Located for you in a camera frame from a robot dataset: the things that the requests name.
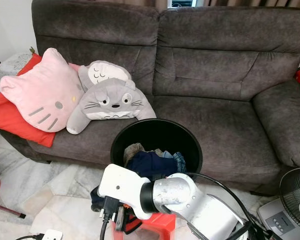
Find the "red plastic stool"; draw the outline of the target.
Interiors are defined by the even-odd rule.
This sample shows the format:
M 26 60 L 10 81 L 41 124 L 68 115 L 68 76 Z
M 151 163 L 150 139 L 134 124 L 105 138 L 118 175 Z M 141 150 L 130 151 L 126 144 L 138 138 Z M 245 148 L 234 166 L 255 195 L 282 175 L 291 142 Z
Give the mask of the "red plastic stool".
M 124 240 L 124 236 L 135 233 L 138 230 L 144 230 L 153 234 L 157 234 L 157 240 L 164 240 L 165 234 L 163 229 L 154 225 L 152 220 L 140 220 L 134 215 L 127 214 L 127 224 L 125 231 L 114 231 L 114 221 L 112 222 L 112 236 L 114 240 Z

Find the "grey brown cloth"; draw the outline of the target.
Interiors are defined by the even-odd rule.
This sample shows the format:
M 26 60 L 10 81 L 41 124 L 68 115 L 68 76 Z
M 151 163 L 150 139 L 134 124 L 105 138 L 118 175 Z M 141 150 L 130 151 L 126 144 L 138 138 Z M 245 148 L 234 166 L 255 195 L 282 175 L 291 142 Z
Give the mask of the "grey brown cloth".
M 143 145 L 140 142 L 136 142 L 134 144 L 130 144 L 128 147 L 124 149 L 124 166 L 128 164 L 128 162 L 137 154 L 137 153 L 145 152 Z

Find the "blue denim garment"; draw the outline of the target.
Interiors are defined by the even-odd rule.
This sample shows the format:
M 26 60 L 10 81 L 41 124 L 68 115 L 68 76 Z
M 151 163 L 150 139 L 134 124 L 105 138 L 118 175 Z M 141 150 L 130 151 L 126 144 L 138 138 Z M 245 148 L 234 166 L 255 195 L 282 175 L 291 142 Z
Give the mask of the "blue denim garment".
M 175 152 L 172 156 L 177 165 L 177 173 L 186 173 L 187 167 L 184 156 L 179 151 Z

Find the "black round laundry basket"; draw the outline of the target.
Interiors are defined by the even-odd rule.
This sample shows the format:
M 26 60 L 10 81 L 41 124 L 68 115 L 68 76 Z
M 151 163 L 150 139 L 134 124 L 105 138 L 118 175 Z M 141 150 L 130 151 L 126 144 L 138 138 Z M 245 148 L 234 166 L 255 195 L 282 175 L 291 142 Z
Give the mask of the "black round laundry basket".
M 195 135 L 188 128 L 169 119 L 142 119 L 118 133 L 111 144 L 110 162 L 124 166 L 124 150 L 132 144 L 140 143 L 145 152 L 164 154 L 181 153 L 186 162 L 186 173 L 200 173 L 203 153 Z

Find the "grey Totoro plush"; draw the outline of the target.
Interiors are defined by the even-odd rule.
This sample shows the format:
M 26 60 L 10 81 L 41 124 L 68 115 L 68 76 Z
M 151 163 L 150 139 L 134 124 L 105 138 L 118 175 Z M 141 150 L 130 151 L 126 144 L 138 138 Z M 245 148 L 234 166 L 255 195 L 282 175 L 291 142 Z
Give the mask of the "grey Totoro plush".
M 157 117 L 150 101 L 122 66 L 94 61 L 78 66 L 77 75 L 84 94 L 67 121 L 70 134 L 80 134 L 91 121 Z

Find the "red cushion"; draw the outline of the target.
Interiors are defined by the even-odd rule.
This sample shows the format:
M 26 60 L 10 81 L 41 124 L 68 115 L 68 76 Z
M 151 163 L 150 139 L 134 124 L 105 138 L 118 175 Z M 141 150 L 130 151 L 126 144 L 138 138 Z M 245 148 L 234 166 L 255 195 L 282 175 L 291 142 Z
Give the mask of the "red cushion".
M 46 132 L 32 126 L 20 114 L 18 108 L 0 93 L 0 130 L 40 146 L 52 147 L 56 132 Z

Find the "pink cat face pillow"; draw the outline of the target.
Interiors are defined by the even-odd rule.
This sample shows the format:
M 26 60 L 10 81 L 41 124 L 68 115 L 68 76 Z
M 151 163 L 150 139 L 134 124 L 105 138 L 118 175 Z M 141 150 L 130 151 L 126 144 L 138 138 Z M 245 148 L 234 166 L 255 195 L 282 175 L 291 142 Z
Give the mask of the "pink cat face pillow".
M 77 71 L 56 48 L 48 48 L 31 70 L 2 77 L 0 92 L 34 128 L 55 133 L 67 127 L 85 91 Z

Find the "grey fabric sofa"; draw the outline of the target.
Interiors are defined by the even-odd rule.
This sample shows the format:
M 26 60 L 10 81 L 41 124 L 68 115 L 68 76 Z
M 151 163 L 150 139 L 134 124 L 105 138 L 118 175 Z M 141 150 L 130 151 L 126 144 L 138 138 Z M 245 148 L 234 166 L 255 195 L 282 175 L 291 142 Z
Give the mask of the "grey fabric sofa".
M 87 0 L 33 0 L 36 45 L 70 63 L 124 67 L 158 119 L 193 133 L 200 173 L 255 195 L 278 195 L 300 167 L 300 8 L 156 7 Z M 136 119 L 92 121 L 56 133 L 52 147 L 0 130 L 34 162 L 104 169 L 111 145 Z

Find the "black grille standing fan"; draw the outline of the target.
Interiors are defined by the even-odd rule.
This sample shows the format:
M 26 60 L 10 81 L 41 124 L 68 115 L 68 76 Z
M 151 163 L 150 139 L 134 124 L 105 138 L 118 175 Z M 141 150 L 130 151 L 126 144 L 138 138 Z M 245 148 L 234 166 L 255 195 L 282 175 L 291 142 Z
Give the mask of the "black grille standing fan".
M 271 230 L 271 240 L 300 240 L 300 167 L 283 175 L 280 197 L 257 210 L 264 226 Z

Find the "side table white lace cloth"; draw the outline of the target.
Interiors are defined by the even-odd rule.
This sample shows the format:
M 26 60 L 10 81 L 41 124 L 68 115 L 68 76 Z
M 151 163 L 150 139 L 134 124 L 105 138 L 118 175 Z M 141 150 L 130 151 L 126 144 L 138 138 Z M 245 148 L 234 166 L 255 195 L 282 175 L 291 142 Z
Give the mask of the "side table white lace cloth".
M 22 51 L 0 61 L 0 78 L 16 76 L 32 58 L 32 51 Z

